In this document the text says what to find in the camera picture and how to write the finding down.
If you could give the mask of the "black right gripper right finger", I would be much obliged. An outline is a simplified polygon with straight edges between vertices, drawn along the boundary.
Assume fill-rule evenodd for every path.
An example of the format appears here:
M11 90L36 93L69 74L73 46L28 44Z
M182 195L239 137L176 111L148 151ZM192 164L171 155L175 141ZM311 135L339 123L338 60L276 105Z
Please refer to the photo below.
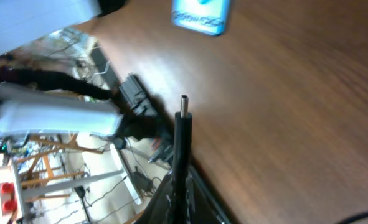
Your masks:
M223 206L194 166L186 179L188 216L191 224L230 224Z

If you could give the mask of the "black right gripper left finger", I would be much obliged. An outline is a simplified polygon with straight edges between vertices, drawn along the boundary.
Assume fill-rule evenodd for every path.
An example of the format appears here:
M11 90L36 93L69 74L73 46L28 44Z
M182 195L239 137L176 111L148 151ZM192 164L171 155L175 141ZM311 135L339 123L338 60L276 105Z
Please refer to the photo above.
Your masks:
M134 224L163 224L165 222L170 204L167 197L171 197L171 179L172 174L164 176L156 193Z

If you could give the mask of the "blue Samsung smartphone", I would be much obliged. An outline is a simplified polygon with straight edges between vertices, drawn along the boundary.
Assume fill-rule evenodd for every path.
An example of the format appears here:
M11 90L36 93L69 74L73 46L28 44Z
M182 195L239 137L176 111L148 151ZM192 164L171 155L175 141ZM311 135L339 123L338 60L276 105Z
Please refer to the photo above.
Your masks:
M206 35L218 36L225 31L230 0L173 0L172 23Z

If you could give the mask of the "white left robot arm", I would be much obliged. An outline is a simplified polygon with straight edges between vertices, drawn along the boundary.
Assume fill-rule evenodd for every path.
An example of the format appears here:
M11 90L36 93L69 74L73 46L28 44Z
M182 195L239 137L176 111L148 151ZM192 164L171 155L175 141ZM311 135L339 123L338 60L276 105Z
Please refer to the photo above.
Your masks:
M101 14L98 1L0 1L0 56ZM135 114L117 92L64 72L0 67L0 137L85 132L143 139L158 129L155 117Z

